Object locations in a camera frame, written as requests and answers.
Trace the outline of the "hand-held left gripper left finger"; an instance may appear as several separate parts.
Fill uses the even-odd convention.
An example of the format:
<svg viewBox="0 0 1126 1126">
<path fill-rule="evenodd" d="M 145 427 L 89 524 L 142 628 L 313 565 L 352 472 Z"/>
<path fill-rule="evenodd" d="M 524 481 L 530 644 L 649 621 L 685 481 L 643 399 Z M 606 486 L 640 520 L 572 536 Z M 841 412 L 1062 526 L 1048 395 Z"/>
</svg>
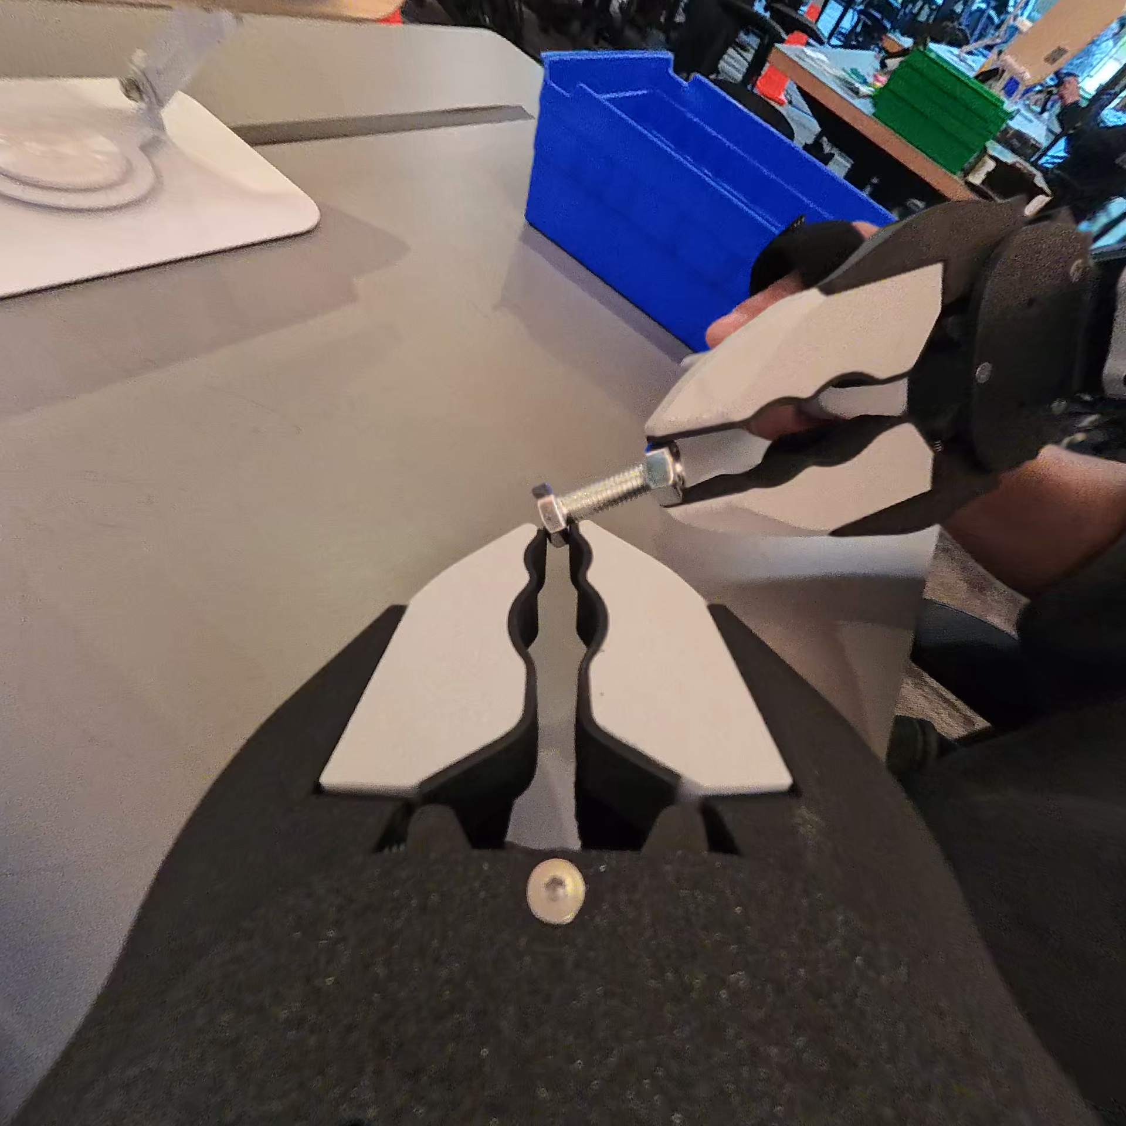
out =
<svg viewBox="0 0 1126 1126">
<path fill-rule="evenodd" d="M 465 832 L 508 832 L 540 759 L 546 547 L 521 524 L 407 604 L 318 778 L 327 795 L 447 805 Z"/>
</svg>

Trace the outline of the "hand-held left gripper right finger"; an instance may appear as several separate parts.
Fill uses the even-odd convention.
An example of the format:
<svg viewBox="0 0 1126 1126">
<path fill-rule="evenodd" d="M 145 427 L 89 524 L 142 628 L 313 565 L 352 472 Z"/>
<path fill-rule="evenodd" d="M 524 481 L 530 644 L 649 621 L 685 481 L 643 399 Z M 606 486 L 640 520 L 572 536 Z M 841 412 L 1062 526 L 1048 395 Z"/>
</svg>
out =
<svg viewBox="0 0 1126 1126">
<path fill-rule="evenodd" d="M 649 832 L 674 803 L 784 795 L 774 734 L 709 609 L 679 574 L 597 524 L 569 534 L 577 813 L 583 832 Z"/>
</svg>

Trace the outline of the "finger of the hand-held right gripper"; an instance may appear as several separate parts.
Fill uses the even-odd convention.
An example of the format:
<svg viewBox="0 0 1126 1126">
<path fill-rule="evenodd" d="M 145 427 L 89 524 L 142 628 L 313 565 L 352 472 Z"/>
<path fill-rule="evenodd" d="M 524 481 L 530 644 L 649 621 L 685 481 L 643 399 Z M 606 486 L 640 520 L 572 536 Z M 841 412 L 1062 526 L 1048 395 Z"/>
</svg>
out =
<svg viewBox="0 0 1126 1126">
<path fill-rule="evenodd" d="M 836 534 L 927 495 L 932 445 L 908 419 L 861 414 L 767 443 L 755 466 L 684 489 L 682 524 L 715 533 Z"/>
<path fill-rule="evenodd" d="M 841 375 L 908 373 L 944 308 L 941 261 L 842 291 L 787 297 L 700 355 L 644 426 L 649 440 L 727 430 Z"/>
</svg>

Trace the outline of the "silver hex nut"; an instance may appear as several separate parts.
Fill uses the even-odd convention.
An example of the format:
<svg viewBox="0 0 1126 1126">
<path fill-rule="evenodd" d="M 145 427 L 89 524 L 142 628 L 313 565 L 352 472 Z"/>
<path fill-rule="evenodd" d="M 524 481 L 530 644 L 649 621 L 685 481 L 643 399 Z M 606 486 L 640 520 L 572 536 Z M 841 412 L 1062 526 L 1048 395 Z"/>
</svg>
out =
<svg viewBox="0 0 1126 1126">
<path fill-rule="evenodd" d="M 684 501 L 685 474 L 678 443 L 651 443 L 640 468 L 644 489 L 658 505 L 674 507 Z"/>
</svg>

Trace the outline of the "blue plastic bin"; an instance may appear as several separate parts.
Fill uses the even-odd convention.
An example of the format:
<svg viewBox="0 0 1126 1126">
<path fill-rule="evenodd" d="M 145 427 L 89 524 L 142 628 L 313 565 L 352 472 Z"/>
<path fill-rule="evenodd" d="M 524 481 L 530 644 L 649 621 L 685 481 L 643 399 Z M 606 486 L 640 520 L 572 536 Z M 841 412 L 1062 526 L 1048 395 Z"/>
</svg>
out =
<svg viewBox="0 0 1126 1126">
<path fill-rule="evenodd" d="M 541 54 L 526 223 L 693 353 L 796 218 L 891 214 L 651 50 Z"/>
</svg>

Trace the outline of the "silver bolt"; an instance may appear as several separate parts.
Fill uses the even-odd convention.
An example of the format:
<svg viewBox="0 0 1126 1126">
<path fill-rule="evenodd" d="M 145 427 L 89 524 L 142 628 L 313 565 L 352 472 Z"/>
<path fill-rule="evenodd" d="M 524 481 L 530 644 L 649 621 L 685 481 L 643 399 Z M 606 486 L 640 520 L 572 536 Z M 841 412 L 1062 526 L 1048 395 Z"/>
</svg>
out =
<svg viewBox="0 0 1126 1126">
<path fill-rule="evenodd" d="M 569 542 L 569 528 L 578 521 L 637 501 L 651 489 L 654 486 L 644 464 L 637 464 L 566 495 L 559 495 L 544 481 L 530 488 L 530 497 L 549 542 L 553 545 L 566 545 Z"/>
</svg>

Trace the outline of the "person's right forearm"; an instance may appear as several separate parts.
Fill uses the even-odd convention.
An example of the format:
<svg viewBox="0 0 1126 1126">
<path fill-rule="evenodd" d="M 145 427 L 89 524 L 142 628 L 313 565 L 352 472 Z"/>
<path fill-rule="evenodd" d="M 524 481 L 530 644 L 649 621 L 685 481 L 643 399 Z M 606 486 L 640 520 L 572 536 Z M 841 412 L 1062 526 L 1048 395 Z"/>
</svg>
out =
<svg viewBox="0 0 1126 1126">
<path fill-rule="evenodd" d="M 1124 464 L 1046 445 L 944 520 L 977 568 L 1033 599 L 1124 536 Z"/>
</svg>

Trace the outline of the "grey desk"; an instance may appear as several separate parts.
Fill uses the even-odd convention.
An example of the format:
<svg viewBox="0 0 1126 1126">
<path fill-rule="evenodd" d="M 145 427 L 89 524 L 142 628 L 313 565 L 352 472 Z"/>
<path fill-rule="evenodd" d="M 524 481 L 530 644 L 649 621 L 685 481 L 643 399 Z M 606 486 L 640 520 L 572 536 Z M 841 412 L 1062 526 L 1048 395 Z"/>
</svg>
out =
<svg viewBox="0 0 1126 1126">
<path fill-rule="evenodd" d="M 640 454 L 685 348 L 526 226 L 540 85 L 482 29 L 248 19 L 189 94 L 318 228 L 3 302 L 3 1124 L 249 734 Z"/>
</svg>

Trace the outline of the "person's right hand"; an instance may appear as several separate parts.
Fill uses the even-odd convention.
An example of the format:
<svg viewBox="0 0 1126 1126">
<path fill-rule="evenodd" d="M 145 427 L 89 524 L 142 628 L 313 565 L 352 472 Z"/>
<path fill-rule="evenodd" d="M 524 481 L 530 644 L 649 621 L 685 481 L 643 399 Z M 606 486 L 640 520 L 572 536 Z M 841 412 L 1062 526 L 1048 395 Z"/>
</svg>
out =
<svg viewBox="0 0 1126 1126">
<path fill-rule="evenodd" d="M 717 348 L 720 343 L 724 343 L 724 340 L 742 330 L 746 324 L 758 318 L 774 302 L 781 302 L 782 298 L 789 298 L 801 289 L 803 289 L 803 282 L 793 270 L 777 280 L 772 285 L 751 294 L 746 300 L 742 300 L 737 308 L 732 308 L 727 315 L 717 318 L 707 328 L 707 346 Z M 824 430 L 828 424 L 830 419 L 817 412 L 808 412 L 803 406 L 798 406 L 792 401 L 772 401 L 765 409 L 761 409 L 757 414 L 753 414 L 744 424 L 744 430 L 749 430 L 757 439 L 777 443 L 792 434 Z"/>
</svg>

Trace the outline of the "green crate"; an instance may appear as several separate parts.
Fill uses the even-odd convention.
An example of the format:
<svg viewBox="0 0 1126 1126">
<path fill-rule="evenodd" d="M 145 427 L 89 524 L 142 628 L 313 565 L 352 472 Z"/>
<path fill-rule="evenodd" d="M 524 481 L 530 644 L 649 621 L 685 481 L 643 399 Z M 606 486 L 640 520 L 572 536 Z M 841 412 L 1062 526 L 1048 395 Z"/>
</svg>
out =
<svg viewBox="0 0 1126 1126">
<path fill-rule="evenodd" d="M 909 50 L 873 93 L 873 113 L 951 174 L 960 174 L 1015 111 L 931 46 Z"/>
</svg>

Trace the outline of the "wooden table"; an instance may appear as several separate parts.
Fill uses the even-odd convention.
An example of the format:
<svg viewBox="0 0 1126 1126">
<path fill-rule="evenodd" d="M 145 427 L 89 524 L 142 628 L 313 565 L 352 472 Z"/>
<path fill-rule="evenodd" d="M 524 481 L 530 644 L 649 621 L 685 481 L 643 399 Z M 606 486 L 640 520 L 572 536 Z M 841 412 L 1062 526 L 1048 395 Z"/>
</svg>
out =
<svg viewBox="0 0 1126 1126">
<path fill-rule="evenodd" d="M 878 87 L 871 87 L 879 73 L 874 51 L 782 45 L 772 50 L 769 65 L 801 93 L 824 138 L 851 159 L 847 180 L 886 204 L 1017 194 L 1035 211 L 1050 198 L 1043 174 L 1004 149 L 999 134 L 965 171 L 951 174 L 879 122 L 873 113 Z"/>
</svg>

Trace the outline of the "person's dark clothing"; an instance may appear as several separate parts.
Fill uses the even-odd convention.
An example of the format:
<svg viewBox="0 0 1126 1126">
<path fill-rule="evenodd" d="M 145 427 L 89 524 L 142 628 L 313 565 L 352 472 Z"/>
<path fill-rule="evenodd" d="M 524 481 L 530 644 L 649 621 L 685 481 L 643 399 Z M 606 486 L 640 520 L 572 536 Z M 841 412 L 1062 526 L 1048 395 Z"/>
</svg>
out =
<svg viewBox="0 0 1126 1126">
<path fill-rule="evenodd" d="M 1009 989 L 1124 1124 L 1124 570 L 1029 599 L 1017 633 L 928 602 L 913 658 L 991 726 L 899 716 L 887 770 L 940 843 Z"/>
</svg>

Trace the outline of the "white document stand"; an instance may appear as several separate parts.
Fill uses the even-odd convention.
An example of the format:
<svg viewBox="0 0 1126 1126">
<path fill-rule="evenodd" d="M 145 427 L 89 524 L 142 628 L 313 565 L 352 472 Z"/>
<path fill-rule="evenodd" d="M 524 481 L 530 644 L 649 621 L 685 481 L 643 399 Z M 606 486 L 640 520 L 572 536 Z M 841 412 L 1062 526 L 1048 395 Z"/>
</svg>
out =
<svg viewBox="0 0 1126 1126">
<path fill-rule="evenodd" d="M 3 80 L 3 298 L 317 230 L 318 204 L 186 93 L 249 10 L 174 1 L 119 80 Z"/>
</svg>

